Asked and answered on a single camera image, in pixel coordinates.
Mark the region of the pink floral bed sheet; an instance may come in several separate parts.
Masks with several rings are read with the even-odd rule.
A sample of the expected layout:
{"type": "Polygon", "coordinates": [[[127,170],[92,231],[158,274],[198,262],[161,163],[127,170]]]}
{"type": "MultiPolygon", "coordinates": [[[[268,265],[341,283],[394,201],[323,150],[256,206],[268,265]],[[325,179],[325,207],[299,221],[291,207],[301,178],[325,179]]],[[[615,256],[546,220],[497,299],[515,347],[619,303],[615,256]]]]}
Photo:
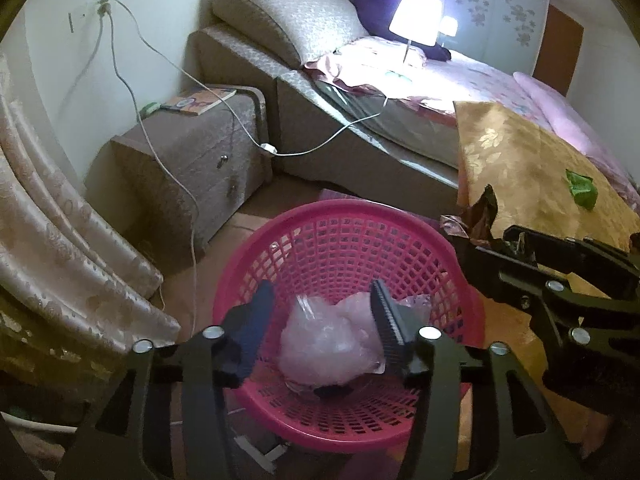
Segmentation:
{"type": "Polygon", "coordinates": [[[377,36],[357,39],[305,64],[320,80],[345,91],[380,94],[441,122],[456,118],[455,102],[497,102],[530,122],[548,122],[515,78],[454,51],[430,60],[417,47],[377,36]]]}

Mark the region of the grey bed frame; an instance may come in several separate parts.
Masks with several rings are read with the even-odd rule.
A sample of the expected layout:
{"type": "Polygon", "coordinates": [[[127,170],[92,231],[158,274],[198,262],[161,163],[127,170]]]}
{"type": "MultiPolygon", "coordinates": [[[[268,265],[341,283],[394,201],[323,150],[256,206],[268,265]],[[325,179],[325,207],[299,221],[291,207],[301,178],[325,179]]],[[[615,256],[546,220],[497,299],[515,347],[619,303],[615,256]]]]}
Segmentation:
{"type": "Polygon", "coordinates": [[[189,42],[204,81],[262,92],[269,141],[284,155],[277,169],[425,217],[457,209],[457,170],[382,138],[367,122],[353,126],[302,70],[226,24],[198,30],[189,42]]]}

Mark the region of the dark dried leaves trash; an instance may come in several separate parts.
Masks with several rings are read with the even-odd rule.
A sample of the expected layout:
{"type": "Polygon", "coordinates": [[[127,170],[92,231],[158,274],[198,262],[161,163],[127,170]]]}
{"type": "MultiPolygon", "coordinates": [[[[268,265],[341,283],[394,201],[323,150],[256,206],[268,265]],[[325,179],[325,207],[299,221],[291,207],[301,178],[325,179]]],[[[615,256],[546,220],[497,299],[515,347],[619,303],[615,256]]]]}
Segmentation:
{"type": "Polygon", "coordinates": [[[490,184],[486,185],[478,201],[463,209],[462,214],[443,214],[439,226],[450,241],[456,255],[462,259],[471,249],[481,247],[504,256],[514,256],[509,242],[495,238],[492,226],[498,214],[498,200],[490,184]]]}

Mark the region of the green snack wrapper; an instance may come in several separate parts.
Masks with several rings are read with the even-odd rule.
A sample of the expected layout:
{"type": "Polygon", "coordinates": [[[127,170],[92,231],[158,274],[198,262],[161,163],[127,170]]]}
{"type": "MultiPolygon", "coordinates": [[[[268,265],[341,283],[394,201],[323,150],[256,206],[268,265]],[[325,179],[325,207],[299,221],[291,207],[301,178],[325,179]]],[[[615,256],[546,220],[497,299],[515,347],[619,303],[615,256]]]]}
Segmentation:
{"type": "Polygon", "coordinates": [[[585,210],[592,211],[599,196],[598,189],[593,183],[593,178],[568,169],[565,170],[565,177],[575,204],[585,210]]]}

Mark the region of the grey padded headboard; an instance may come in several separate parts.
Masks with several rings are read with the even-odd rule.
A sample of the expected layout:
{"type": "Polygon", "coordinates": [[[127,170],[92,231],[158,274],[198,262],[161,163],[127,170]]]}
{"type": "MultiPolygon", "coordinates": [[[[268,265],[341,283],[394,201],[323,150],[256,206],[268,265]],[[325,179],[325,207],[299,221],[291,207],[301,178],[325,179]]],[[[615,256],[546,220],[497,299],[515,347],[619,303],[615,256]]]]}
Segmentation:
{"type": "Polygon", "coordinates": [[[349,0],[212,0],[216,18],[301,68],[367,37],[349,0]]]}

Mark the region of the pink plastic laundry basket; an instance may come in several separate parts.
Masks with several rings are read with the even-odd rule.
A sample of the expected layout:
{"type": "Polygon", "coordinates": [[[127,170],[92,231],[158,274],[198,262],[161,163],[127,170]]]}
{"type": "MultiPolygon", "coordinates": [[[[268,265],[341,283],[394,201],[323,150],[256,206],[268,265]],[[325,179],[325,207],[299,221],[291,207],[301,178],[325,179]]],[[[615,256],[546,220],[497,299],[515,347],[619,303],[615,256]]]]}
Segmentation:
{"type": "Polygon", "coordinates": [[[319,200],[272,219],[231,257],[213,318],[270,282],[274,307],[257,362],[236,397],[268,430],[332,453],[408,439],[418,396],[390,374],[369,289],[462,344],[484,339],[484,308],[454,248],[425,221],[366,200],[319,200]]]}

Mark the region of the small green object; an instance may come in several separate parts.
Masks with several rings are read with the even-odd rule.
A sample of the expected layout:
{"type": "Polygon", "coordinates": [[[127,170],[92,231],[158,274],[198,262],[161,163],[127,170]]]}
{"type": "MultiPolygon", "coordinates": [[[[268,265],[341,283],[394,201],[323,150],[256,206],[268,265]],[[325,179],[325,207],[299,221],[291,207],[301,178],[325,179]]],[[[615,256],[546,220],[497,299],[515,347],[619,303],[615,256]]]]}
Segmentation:
{"type": "Polygon", "coordinates": [[[162,106],[160,105],[160,103],[157,103],[157,102],[146,104],[144,107],[140,108],[139,116],[141,119],[148,118],[149,116],[151,116],[152,114],[160,110],[161,108],[162,106]]]}

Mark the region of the pink folded quilt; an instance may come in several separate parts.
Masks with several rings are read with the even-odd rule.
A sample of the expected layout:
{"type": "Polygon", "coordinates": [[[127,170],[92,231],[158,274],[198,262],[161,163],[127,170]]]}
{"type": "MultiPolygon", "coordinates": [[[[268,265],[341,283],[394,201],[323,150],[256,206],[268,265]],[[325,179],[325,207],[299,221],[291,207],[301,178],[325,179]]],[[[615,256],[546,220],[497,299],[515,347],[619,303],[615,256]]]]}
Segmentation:
{"type": "Polygon", "coordinates": [[[639,193],[631,176],[567,99],[548,84],[524,73],[515,72],[513,77],[539,107],[552,131],[586,156],[623,201],[634,212],[639,212],[639,193]]]}

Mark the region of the grey upholstered nightstand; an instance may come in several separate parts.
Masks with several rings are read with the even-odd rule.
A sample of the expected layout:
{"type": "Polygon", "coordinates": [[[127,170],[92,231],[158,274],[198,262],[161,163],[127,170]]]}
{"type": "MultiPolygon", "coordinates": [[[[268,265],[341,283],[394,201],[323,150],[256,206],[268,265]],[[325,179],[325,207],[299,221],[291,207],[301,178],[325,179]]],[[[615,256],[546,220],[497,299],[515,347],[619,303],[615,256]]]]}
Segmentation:
{"type": "Polygon", "coordinates": [[[269,139],[266,99],[256,88],[200,116],[159,110],[111,148],[150,216],[152,233],[175,257],[201,257],[209,241],[258,188],[270,159],[252,143],[269,139]]]}

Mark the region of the clear bubble plastic bag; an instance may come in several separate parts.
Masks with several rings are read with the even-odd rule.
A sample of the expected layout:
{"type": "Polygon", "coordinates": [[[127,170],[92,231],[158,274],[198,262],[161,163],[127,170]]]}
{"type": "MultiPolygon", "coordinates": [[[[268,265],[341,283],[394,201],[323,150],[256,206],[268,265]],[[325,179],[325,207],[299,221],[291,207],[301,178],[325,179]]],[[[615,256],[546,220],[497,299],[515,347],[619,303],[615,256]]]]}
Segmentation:
{"type": "Polygon", "coordinates": [[[370,295],[356,292],[337,304],[298,296],[280,337],[278,364],[294,385],[346,385],[385,372],[385,358],[370,309],[370,295]]]}

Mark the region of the brown wooden door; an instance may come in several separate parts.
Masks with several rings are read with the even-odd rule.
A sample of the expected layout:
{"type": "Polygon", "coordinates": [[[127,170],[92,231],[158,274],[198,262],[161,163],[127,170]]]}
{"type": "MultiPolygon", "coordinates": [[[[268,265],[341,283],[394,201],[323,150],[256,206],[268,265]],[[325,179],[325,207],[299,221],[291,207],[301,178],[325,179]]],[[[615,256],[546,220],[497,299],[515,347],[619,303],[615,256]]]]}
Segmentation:
{"type": "Polygon", "coordinates": [[[550,4],[533,77],[566,96],[583,36],[584,26],[550,4]]]}

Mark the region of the golden yellow bedspread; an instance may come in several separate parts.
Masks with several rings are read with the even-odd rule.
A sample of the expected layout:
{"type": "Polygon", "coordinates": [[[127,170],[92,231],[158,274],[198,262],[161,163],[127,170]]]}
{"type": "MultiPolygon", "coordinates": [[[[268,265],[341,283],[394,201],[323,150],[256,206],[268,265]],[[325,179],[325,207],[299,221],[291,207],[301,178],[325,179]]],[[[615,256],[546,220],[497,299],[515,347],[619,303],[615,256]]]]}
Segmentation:
{"type": "MultiPolygon", "coordinates": [[[[639,237],[639,218],[576,148],[508,108],[491,102],[459,102],[456,110],[460,144],[459,194],[464,208],[473,206],[490,184],[498,200],[491,229],[503,238],[510,226],[522,226],[559,238],[590,237],[629,252],[631,237],[639,237]],[[593,178],[599,196],[592,211],[575,204],[565,170],[593,178]]],[[[470,281],[470,252],[460,259],[470,281]]],[[[592,410],[547,389],[547,368],[541,340],[528,329],[522,338],[526,368],[550,402],[565,431],[579,441],[582,457],[602,448],[620,452],[626,442],[614,436],[635,410],[592,410]]]]}

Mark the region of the white power strip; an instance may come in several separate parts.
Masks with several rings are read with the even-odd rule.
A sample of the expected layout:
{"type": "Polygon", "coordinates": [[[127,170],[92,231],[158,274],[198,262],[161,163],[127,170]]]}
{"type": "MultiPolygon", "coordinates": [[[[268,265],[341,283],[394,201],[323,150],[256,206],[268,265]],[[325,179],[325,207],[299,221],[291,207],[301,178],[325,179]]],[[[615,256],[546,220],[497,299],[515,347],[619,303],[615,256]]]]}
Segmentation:
{"type": "Polygon", "coordinates": [[[290,449],[288,442],[278,443],[268,452],[263,453],[259,448],[247,439],[247,436],[237,436],[234,438],[235,444],[245,452],[254,462],[267,474],[275,474],[277,471],[277,461],[290,449]]]}

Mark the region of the lit table lamp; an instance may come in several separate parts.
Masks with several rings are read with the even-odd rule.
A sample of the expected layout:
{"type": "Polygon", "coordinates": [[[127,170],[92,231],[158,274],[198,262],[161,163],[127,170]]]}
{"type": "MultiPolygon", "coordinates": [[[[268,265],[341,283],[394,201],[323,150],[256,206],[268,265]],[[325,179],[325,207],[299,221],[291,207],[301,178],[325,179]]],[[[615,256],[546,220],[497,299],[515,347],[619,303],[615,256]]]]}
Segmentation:
{"type": "Polygon", "coordinates": [[[444,4],[442,0],[400,0],[388,29],[406,40],[404,61],[412,46],[422,46],[437,61],[447,61],[447,50],[437,45],[444,4]]]}

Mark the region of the magazine on nightstand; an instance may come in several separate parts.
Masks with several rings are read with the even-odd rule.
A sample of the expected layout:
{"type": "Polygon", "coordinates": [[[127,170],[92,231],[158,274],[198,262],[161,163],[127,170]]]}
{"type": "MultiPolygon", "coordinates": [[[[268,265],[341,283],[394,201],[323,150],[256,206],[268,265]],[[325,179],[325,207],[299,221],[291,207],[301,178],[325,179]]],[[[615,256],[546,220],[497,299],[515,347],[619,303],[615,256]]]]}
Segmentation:
{"type": "Polygon", "coordinates": [[[168,112],[200,116],[235,95],[235,89],[198,89],[182,96],[175,96],[163,103],[160,108],[168,112]]]}

